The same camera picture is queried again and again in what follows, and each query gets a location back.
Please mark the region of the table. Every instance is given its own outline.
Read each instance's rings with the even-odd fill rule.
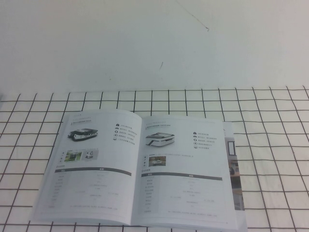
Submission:
[[[28,220],[64,115],[119,108],[140,116],[171,114],[233,122],[248,230],[309,231],[308,91],[305,87],[266,87],[3,96],[0,229],[5,232],[189,231]]]

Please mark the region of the small photo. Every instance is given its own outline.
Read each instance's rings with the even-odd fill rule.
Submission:
[[[81,156],[82,156],[81,152],[67,152],[64,161],[65,162],[78,161],[81,159]]]
[[[245,210],[241,188],[233,189],[233,199],[235,210]]]
[[[166,156],[149,157],[149,167],[166,166]]]
[[[91,161],[98,159],[98,150],[86,150],[83,151],[82,160]]]
[[[228,162],[228,167],[230,169],[230,176],[231,177],[240,177],[237,160],[230,160]]]

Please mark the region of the white device image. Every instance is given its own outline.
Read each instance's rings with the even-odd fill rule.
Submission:
[[[85,158],[87,158],[87,159],[93,158],[93,151],[91,151],[91,152],[87,151],[87,155],[85,156]]]
[[[174,134],[156,133],[146,137],[146,145],[150,146],[165,146],[175,142]]]
[[[153,164],[161,164],[161,163],[162,163],[162,161],[160,161],[160,160],[153,161]]]

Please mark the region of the open booklet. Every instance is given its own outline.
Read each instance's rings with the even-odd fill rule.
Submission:
[[[217,120],[73,113],[61,127],[33,220],[237,231],[243,219],[234,209],[229,150]]]

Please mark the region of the black grid line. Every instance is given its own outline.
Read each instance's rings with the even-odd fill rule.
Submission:
[[[204,103],[203,89],[201,89],[201,91],[202,91],[202,101],[203,101],[204,116],[205,116],[205,118],[206,118],[206,111],[205,111],[205,103]]]
[[[37,96],[37,94],[35,94],[35,96],[34,96],[33,102],[32,102],[32,104],[31,104],[31,107],[30,107],[29,112],[28,112],[28,114],[27,114],[27,117],[26,117],[26,119],[25,119],[25,122],[27,121],[27,118],[28,118],[28,116],[29,116],[29,114],[30,114],[30,111],[31,111],[32,107],[33,107],[34,100],[35,100],[36,96]],[[18,143],[18,139],[19,139],[19,138],[20,138],[20,135],[18,136],[18,138],[17,138],[17,140],[16,140],[16,142],[15,142],[15,146],[13,147],[13,150],[12,150],[12,152],[11,152],[10,158],[11,158],[12,155],[13,155],[13,152],[14,152],[14,150],[15,150],[15,147],[16,147],[16,145],[17,145],[17,143]],[[5,168],[4,168],[3,173],[5,173],[5,171],[6,171],[7,167],[8,167],[8,164],[9,164],[9,162],[10,162],[10,158],[9,158],[9,161],[6,163],[6,166],[5,166]],[[27,164],[26,164],[26,167],[25,167],[25,169],[24,169],[23,174],[25,174],[26,169],[27,169],[27,167],[28,167],[28,164],[29,164],[29,160],[27,161]],[[24,177],[24,176],[22,176],[22,178],[21,178],[21,180],[20,180],[20,183],[19,183],[19,185],[18,185],[18,188],[19,188],[20,185],[21,185],[21,182],[22,182],[22,180],[23,180],[23,177]],[[14,205],[14,203],[15,203],[17,194],[18,194],[18,190],[16,191],[16,194],[15,194],[15,196],[14,196],[14,199],[13,199],[13,202],[12,202],[12,205],[11,205],[11,208],[10,208],[10,211],[9,211],[9,214],[8,214],[8,216],[7,216],[7,218],[6,218],[5,224],[4,224],[4,226],[3,226],[2,232],[4,232],[6,223],[7,223],[8,220],[9,220],[9,217],[10,217],[10,214],[11,214],[11,211],[12,211],[12,208],[13,208],[13,205]]]
[[[103,91],[101,93],[101,100],[100,100],[100,107],[99,107],[99,109],[101,109],[101,106],[102,106],[102,98],[103,98]]]
[[[252,90],[253,90],[253,94],[254,94],[254,97],[255,97],[255,100],[256,100],[256,106],[257,106],[257,109],[260,110],[260,107],[259,107],[259,104],[257,102],[257,98],[256,98],[256,94],[255,94],[255,91],[254,91],[254,88],[252,87]],[[289,212],[290,212],[290,216],[291,216],[291,219],[292,219],[292,223],[293,223],[293,227],[294,227],[294,230],[295,232],[296,231],[296,227],[295,227],[295,223],[294,223],[294,219],[293,219],[293,216],[292,216],[292,212],[291,212],[291,209],[290,209],[290,206],[289,206],[289,202],[288,202],[288,199],[286,197],[286,194],[285,194],[285,191],[284,191],[284,186],[283,186],[283,183],[282,183],[282,178],[281,178],[281,175],[280,175],[280,172],[279,172],[279,168],[277,166],[277,163],[276,163],[276,159],[275,159],[275,156],[274,156],[274,153],[272,151],[272,147],[270,145],[270,141],[269,141],[269,136],[268,136],[268,133],[267,133],[267,130],[265,128],[265,125],[264,125],[264,122],[263,122],[263,118],[262,118],[262,115],[261,115],[261,112],[259,112],[260,114],[260,117],[261,117],[261,121],[262,121],[262,125],[263,125],[263,128],[266,132],[266,137],[267,137],[267,140],[268,140],[268,144],[269,144],[269,147],[270,147],[270,151],[271,151],[271,154],[272,154],[272,157],[274,159],[274,163],[275,163],[275,166],[276,166],[276,169],[277,169],[277,172],[278,172],[278,176],[279,176],[279,180],[280,180],[280,183],[281,183],[281,187],[282,187],[282,190],[283,190],[283,194],[284,194],[284,197],[285,197],[285,200],[286,200],[286,204],[288,206],[288,209],[289,209]]]
[[[303,122],[301,121],[300,116],[299,116],[299,113],[298,113],[299,110],[297,110],[297,108],[296,108],[296,105],[295,105],[295,103],[294,103],[294,101],[293,101],[293,99],[292,99],[292,96],[291,96],[291,93],[290,93],[289,88],[286,87],[286,89],[288,90],[288,93],[289,93],[290,98],[291,98],[291,102],[293,103],[293,106],[294,106],[294,108],[295,108],[295,112],[296,112],[296,114],[297,114],[297,116],[298,116],[299,122],[301,123],[301,126],[303,127],[304,133],[305,133],[305,135],[306,135],[306,137],[307,137],[307,140],[308,140],[308,142],[309,142],[309,138],[308,138],[308,135],[306,134],[306,130],[305,130],[304,124],[303,124]]]
[[[169,101],[169,90],[168,90],[168,101]]]
[[[238,93],[237,93],[237,89],[236,89],[236,88],[235,88],[235,91],[236,91],[236,96],[237,96],[237,100],[238,100],[239,97],[238,97]],[[238,101],[238,106],[239,106],[239,109],[240,109],[241,118],[242,118],[242,120],[244,120],[239,101]],[[245,128],[246,133],[247,133],[246,124],[243,123],[243,126],[244,126],[244,128]],[[248,144],[249,144],[249,148],[250,148],[251,157],[252,157],[252,159],[253,159],[253,165],[254,165],[255,173],[257,174],[256,164],[255,164],[253,152],[252,152],[252,149],[251,149],[251,146],[250,146],[250,140],[249,140],[248,135],[246,135],[246,136],[247,136],[247,140],[248,140]],[[259,184],[259,188],[262,189],[259,176],[256,176],[256,177],[257,177],[257,181],[258,181],[258,184]],[[264,196],[263,196],[263,193],[262,193],[262,192],[261,192],[261,195],[262,195],[262,200],[263,200],[263,205],[264,205],[264,210],[265,210],[265,213],[266,213],[268,225],[269,225],[269,228],[270,228],[270,221],[269,221],[269,217],[268,217],[268,212],[267,212],[267,210],[266,210],[265,199],[264,199]]]
[[[151,108],[150,108],[150,116],[153,115],[153,91],[151,90]]]
[[[296,220],[294,220],[294,218],[292,217],[293,216],[292,211],[300,211],[300,210],[309,211],[309,207],[300,208],[300,207],[297,207],[297,205],[296,206],[291,205],[290,202],[288,202],[289,198],[287,198],[287,196],[286,196],[286,193],[289,193],[289,194],[303,193],[306,196],[307,195],[309,196],[309,191],[308,191],[308,188],[306,186],[306,183],[307,183],[306,181],[309,180],[308,179],[309,173],[304,172],[305,171],[304,165],[307,162],[309,162],[309,158],[307,158],[306,156],[302,156],[302,158],[301,157],[297,158],[297,151],[299,151],[297,149],[305,149],[305,151],[307,151],[307,149],[309,150],[309,145],[293,143],[292,140],[291,140],[292,138],[291,139],[289,138],[289,136],[294,136],[294,135],[306,136],[306,140],[309,142],[309,136],[308,136],[309,131],[306,131],[306,130],[308,130],[308,126],[309,126],[306,123],[309,123],[309,119],[306,121],[306,120],[303,120],[303,118],[301,117],[302,115],[306,115],[307,111],[309,112],[309,109],[306,109],[306,108],[303,108],[303,107],[301,109],[298,109],[298,105],[297,105],[297,103],[299,103],[299,104],[304,103],[305,104],[306,101],[309,101],[309,95],[308,95],[307,90],[308,89],[306,89],[305,87],[302,87],[301,89],[297,89],[297,88],[296,89],[290,89],[288,87],[273,89],[273,88],[268,87],[266,89],[254,89],[254,88],[251,88],[251,89],[236,89],[236,88],[235,89],[220,89],[220,88],[218,88],[218,89],[165,90],[165,93],[168,94],[168,100],[167,101],[166,100],[164,100],[164,101],[163,100],[157,100],[157,99],[154,100],[153,99],[153,91],[154,90],[146,90],[144,92],[151,93],[151,108],[150,108],[150,110],[149,109],[143,110],[143,108],[139,108],[139,110],[137,110],[137,111],[136,111],[136,107],[135,107],[137,102],[149,102],[149,100],[141,100],[140,98],[137,99],[137,97],[136,97],[137,93],[143,92],[143,91],[131,91],[132,93],[134,93],[134,100],[133,99],[132,100],[130,100],[130,99],[121,100],[120,99],[121,93],[120,93],[120,91],[118,91],[117,93],[113,93],[112,95],[109,95],[109,92],[104,92],[104,95],[103,95],[103,92],[98,92],[98,95],[96,96],[97,100],[95,100],[95,98],[94,99],[90,98],[89,100],[87,100],[86,98],[88,98],[88,93],[84,92],[84,93],[78,93],[78,95],[76,95],[77,97],[75,99],[72,99],[72,98],[70,99],[71,95],[69,93],[68,96],[65,97],[65,99],[62,99],[62,100],[55,100],[56,98],[54,98],[54,94],[53,94],[53,95],[51,95],[49,100],[41,100],[37,95],[35,95],[34,99],[32,99],[32,100],[21,100],[23,95],[18,95],[13,100],[1,101],[3,103],[8,102],[8,104],[6,104],[6,107],[0,108],[0,114],[5,115],[4,119],[0,119],[0,123],[2,124],[1,125],[1,131],[0,131],[1,132],[0,133],[0,139],[2,139],[2,137],[4,137],[4,136],[15,136],[17,138],[17,140],[16,140],[15,144],[4,144],[4,143],[2,143],[0,145],[0,149],[11,148],[14,151],[17,148],[19,148],[19,149],[25,148],[25,149],[28,149],[31,152],[29,153],[29,157],[27,157],[27,158],[21,157],[20,159],[18,157],[17,158],[13,157],[13,151],[10,152],[11,155],[9,157],[0,156],[0,161],[2,161],[4,163],[6,162],[6,167],[5,167],[4,171],[2,171],[0,173],[2,175],[2,177],[0,179],[0,184],[2,182],[2,179],[5,178],[5,177],[12,176],[12,175],[21,176],[21,179],[18,179],[19,184],[17,182],[16,186],[11,186],[9,188],[5,188],[5,186],[4,187],[0,186],[1,191],[6,191],[6,190],[16,191],[16,193],[14,195],[13,203],[8,204],[8,205],[6,205],[6,204],[0,205],[0,207],[10,209],[9,214],[7,215],[6,221],[3,222],[2,224],[0,223],[0,225],[3,226],[3,231],[5,230],[6,226],[21,225],[21,226],[25,226],[26,231],[28,231],[29,227],[35,226],[35,225],[40,225],[40,224],[31,224],[30,221],[24,222],[23,224],[13,223],[11,221],[11,219],[9,219],[9,217],[12,214],[11,213],[12,209],[18,209],[18,208],[25,208],[26,209],[26,208],[32,207],[29,204],[25,204],[25,205],[24,204],[22,204],[22,205],[15,204],[16,197],[18,195],[18,192],[20,192],[20,191],[38,191],[38,189],[35,186],[32,187],[32,188],[25,188],[24,186],[21,186],[21,183],[22,183],[23,179],[25,179],[27,176],[43,175],[43,173],[41,173],[41,172],[40,173],[26,173],[26,169],[27,169],[30,161],[33,161],[33,160],[38,160],[38,161],[41,160],[42,162],[44,162],[44,161],[48,162],[49,161],[49,159],[47,159],[47,157],[45,157],[45,158],[42,157],[42,159],[40,159],[38,157],[33,157],[32,152],[36,148],[46,148],[47,150],[51,149],[51,152],[49,153],[49,158],[50,158],[52,151],[54,149],[54,146],[55,146],[55,141],[56,141],[56,139],[59,135],[60,126],[62,125],[65,113],[82,111],[87,106],[86,105],[87,102],[97,102],[97,104],[99,105],[99,109],[105,107],[105,105],[104,105],[105,102],[107,102],[107,104],[111,104],[111,105],[114,104],[116,106],[116,108],[118,108],[120,106],[119,105],[120,102],[132,102],[134,104],[132,112],[135,112],[135,113],[146,112],[146,113],[150,113],[150,115],[152,115],[153,112],[166,112],[167,113],[166,109],[161,110],[161,109],[156,108],[156,110],[153,110],[154,109],[153,108],[154,102],[167,102],[168,107],[169,107],[168,108],[168,114],[170,114],[171,112],[173,114],[177,114],[177,113],[183,114],[185,112],[186,115],[189,115],[191,112],[193,112],[193,113],[196,112],[196,113],[198,113],[198,115],[201,115],[200,113],[203,113],[205,118],[206,117],[211,118],[211,115],[217,116],[218,113],[222,113],[224,121],[231,121],[235,124],[235,126],[238,125],[237,123],[243,124],[244,127],[241,127],[241,130],[238,130],[237,133],[235,133],[235,135],[239,135],[239,136],[242,136],[243,138],[246,138],[246,140],[248,141],[248,144],[247,145],[246,144],[239,144],[238,145],[237,141],[236,141],[236,144],[237,144],[236,147],[237,148],[248,148],[248,154],[251,154],[251,157],[244,157],[245,159],[239,159],[239,162],[249,161],[250,163],[255,164],[258,161],[271,161],[272,163],[275,163],[275,167],[277,169],[277,174],[258,174],[258,172],[257,172],[258,169],[256,167],[254,167],[255,168],[255,174],[251,174],[251,173],[241,173],[240,174],[241,178],[249,178],[250,179],[251,177],[256,176],[256,178],[258,180],[257,184],[259,185],[258,186],[259,190],[257,188],[257,190],[243,190],[243,192],[247,192],[247,193],[260,192],[261,195],[262,195],[262,198],[263,198],[263,204],[261,204],[259,207],[246,207],[246,205],[245,205],[245,209],[246,210],[252,210],[252,211],[255,211],[255,210],[256,211],[261,211],[261,210],[265,211],[266,216],[267,216],[267,222],[268,222],[267,226],[266,226],[266,224],[264,224],[261,227],[258,227],[258,226],[255,227],[255,226],[249,225],[249,229],[268,229],[270,231],[272,229],[281,229],[281,230],[287,229],[287,230],[294,230],[294,231],[297,230],[297,229],[308,229],[309,230],[309,228],[301,227],[302,225],[297,225]],[[184,99],[178,100],[178,99],[173,98],[173,101],[171,101],[170,97],[169,97],[170,91],[171,92],[181,91],[182,93],[184,92]],[[201,96],[200,96],[201,98],[196,99],[196,96],[195,96],[195,99],[188,99],[189,98],[188,94],[189,94],[190,91],[196,91],[198,93],[201,91]],[[237,97],[227,99],[227,96],[229,96],[229,94],[230,94],[230,93],[227,93],[227,91],[230,91],[230,93],[235,92]],[[248,99],[246,99],[246,96],[249,96],[249,94],[251,94],[251,93],[254,94],[254,97],[253,98],[248,97]],[[219,94],[219,99],[215,99],[215,100],[213,100],[212,98],[206,98],[205,99],[206,94],[213,94],[213,96],[215,94]],[[267,108],[267,109],[265,109],[265,108],[261,109],[262,104],[265,103],[263,101],[274,102],[275,107]],[[173,110],[170,110],[170,103],[171,102],[184,102],[185,103],[185,109],[184,109],[184,107],[177,108],[177,106],[175,105],[176,108],[173,106],[173,108],[172,108]],[[203,106],[201,106],[201,104],[200,104],[200,108],[196,108],[197,110],[192,110],[191,107],[190,107],[191,102],[193,102],[193,103],[201,102],[203,104]],[[234,102],[236,102],[236,104],[238,105],[237,108],[233,109],[233,108],[230,107],[229,109],[225,110],[226,105],[234,104]],[[63,105],[64,109],[63,108],[61,108],[61,110],[57,109],[57,108],[50,109],[49,106],[51,105],[51,103]],[[217,103],[218,103],[218,106],[220,104],[219,109],[211,107],[212,104],[216,105]],[[293,108],[284,107],[284,109],[282,109],[282,108],[280,109],[279,104],[282,105],[282,104],[286,104],[286,103],[291,104],[291,106]],[[29,110],[28,110],[28,108],[27,108],[27,110],[24,110],[25,108],[21,107],[21,104],[26,104],[26,105],[31,104],[31,107],[29,108]],[[249,104],[250,105],[255,104],[257,109],[243,107],[243,105],[249,105]],[[48,105],[48,107],[47,107],[47,109],[41,110],[40,105],[44,105],[44,106]],[[269,114],[272,114],[272,112],[278,113],[279,118],[278,118],[278,120],[270,120],[270,118],[263,118],[261,114],[264,114],[264,112],[269,113]],[[294,117],[294,118],[293,117],[289,118],[289,120],[287,120],[286,117],[281,116],[281,114],[282,115],[283,114],[290,114],[290,112],[295,112],[295,115],[297,115],[297,116]],[[13,114],[16,114],[16,113],[27,115],[27,117],[26,117],[26,119],[21,119],[19,121],[17,121],[16,118],[14,118],[14,120],[13,120],[13,117],[14,117]],[[36,120],[36,121],[29,121],[28,120],[29,114],[33,115],[33,114],[36,114],[36,113],[44,115],[45,116],[44,119],[43,120]],[[59,117],[50,118],[52,120],[45,121],[46,114],[49,114],[49,113],[58,114]],[[238,114],[239,114],[239,116],[236,116],[236,117],[232,118],[233,120],[231,120],[230,115],[238,115]],[[258,119],[250,118],[250,117],[248,118],[248,117],[245,117],[246,114],[257,114],[257,115],[259,115],[259,118]],[[248,127],[246,127],[246,123],[250,123],[250,122],[259,123],[259,125],[261,127],[263,127],[265,132],[264,131],[254,131],[254,130],[249,131]],[[20,132],[14,130],[14,126],[17,125],[17,123],[22,125]],[[37,132],[37,131],[35,131],[35,132],[25,131],[25,133],[23,133],[23,128],[25,126],[29,125],[29,123],[32,123],[32,124],[40,123],[37,126],[38,128],[40,128],[39,132]],[[48,133],[48,132],[45,132],[45,131],[41,132],[43,124],[48,125],[49,123],[58,123],[59,126],[57,125],[57,127],[58,127],[57,132],[55,132],[55,130],[53,131],[53,133]],[[276,131],[276,130],[274,130],[272,132],[268,132],[267,131],[268,128],[266,127],[266,123],[268,123],[268,124],[279,123],[280,125],[282,125],[283,132],[282,131]],[[298,131],[295,131],[295,133],[291,129],[289,129],[289,131],[287,132],[287,130],[285,128],[286,123],[300,123],[302,130],[301,130],[301,127],[299,127],[300,129]],[[36,138],[34,144],[18,145],[19,137],[25,136],[25,135],[30,135],[30,136],[33,136],[33,138]],[[54,143],[52,145],[37,144],[37,139],[40,135],[54,135],[55,136]],[[250,138],[251,138],[252,135],[261,135],[261,136],[266,137],[267,138],[267,144],[265,144],[265,143],[264,144],[250,143]],[[283,144],[283,145],[281,145],[281,144],[273,145],[272,141],[270,141],[270,136],[273,136],[273,138],[276,138],[277,135],[279,135],[279,136],[284,135],[286,137],[288,143],[286,145],[285,144]],[[265,159],[263,159],[263,157],[261,157],[260,159],[257,159],[257,157],[254,156],[254,153],[253,153],[253,150],[252,150],[254,148],[270,149],[270,157],[266,157]],[[275,148],[282,148],[282,149],[289,148],[289,149],[291,149],[292,150],[291,157],[287,157],[287,159],[281,159],[280,156],[275,157],[274,153],[273,153],[273,150]],[[7,173],[6,169],[9,165],[9,162],[16,161],[16,160],[27,163],[24,171],[21,172],[21,173]],[[279,161],[281,162],[281,165],[283,165],[282,162],[295,162],[299,174],[298,173],[297,174],[288,173],[288,172],[287,173],[280,173],[280,168],[277,164]],[[273,176],[273,177],[278,178],[280,180],[280,185],[282,186],[282,190],[280,190],[280,189],[279,190],[263,189],[261,187],[260,178],[266,178],[268,176],[269,177]],[[301,178],[301,182],[304,186],[304,189],[288,189],[288,190],[285,189],[284,188],[285,183],[282,182],[281,177],[283,178],[283,177],[286,177],[286,176]],[[272,206],[268,207],[267,204],[266,204],[266,201],[264,200],[264,194],[266,194],[266,193],[281,193],[285,198],[286,206],[285,207],[272,207]],[[286,227],[286,228],[275,227],[271,223],[271,218],[268,216],[267,210],[286,210],[286,211],[289,212],[289,215],[290,215],[293,223],[291,223],[291,226]],[[49,225],[48,224],[42,224],[42,226],[48,226],[48,227],[50,227],[50,230],[52,230],[52,227],[57,227],[59,225],[55,225],[52,222],[52,224],[49,224]],[[77,227],[87,227],[87,226],[89,226],[89,227],[96,227],[98,229],[98,231],[100,230],[101,227],[112,227],[112,226],[101,225],[101,224],[99,224],[99,225],[79,225],[79,224],[76,224],[76,223],[71,224],[71,225],[62,225],[62,226],[70,226],[74,230]],[[126,226],[115,226],[115,227],[118,227],[118,228],[122,229],[122,231],[124,231],[124,227],[126,227]]]
[[[136,103],[136,91],[134,92],[134,105],[133,105],[133,112],[135,112],[135,103]]]
[[[222,100],[221,100],[221,94],[220,94],[220,89],[218,88],[218,92],[219,92],[219,100],[220,100],[220,105],[221,105],[221,112],[222,112],[222,115],[223,115],[223,121],[225,122],[225,117],[224,117],[224,113],[223,113],[223,107],[222,107]]]
[[[185,113],[188,116],[188,107],[187,107],[187,92],[184,90],[184,99],[185,99]]]
[[[272,97],[273,97],[273,99],[274,99],[274,102],[275,102],[275,105],[276,105],[276,109],[278,109],[276,100],[275,100],[274,95],[273,95],[273,92],[272,92],[272,89],[271,89],[270,87],[269,87],[269,89],[270,89],[271,95],[272,95]],[[301,175],[301,171],[300,171],[300,168],[299,168],[299,164],[298,164],[298,162],[297,162],[297,159],[296,159],[296,156],[295,156],[295,152],[294,152],[294,149],[293,149],[294,146],[291,145],[289,136],[286,134],[286,130],[285,130],[285,127],[284,127],[284,123],[283,123],[283,122],[281,122],[281,123],[282,123],[283,130],[284,130],[284,132],[285,132],[286,138],[287,138],[287,140],[288,140],[288,142],[289,142],[290,148],[291,148],[291,150],[292,150],[292,152],[293,152],[293,156],[294,156],[294,159],[295,159],[295,162],[296,162],[296,165],[297,165],[297,169],[298,169],[298,171],[299,171],[299,173],[300,173],[300,175]],[[301,177],[301,179],[302,179],[302,181],[303,181],[304,187],[305,187],[305,189],[306,189],[306,191],[307,191],[307,194],[308,194],[308,197],[309,197],[309,192],[308,192],[308,189],[307,189],[305,180],[304,180],[303,176],[300,176],[300,177]]]

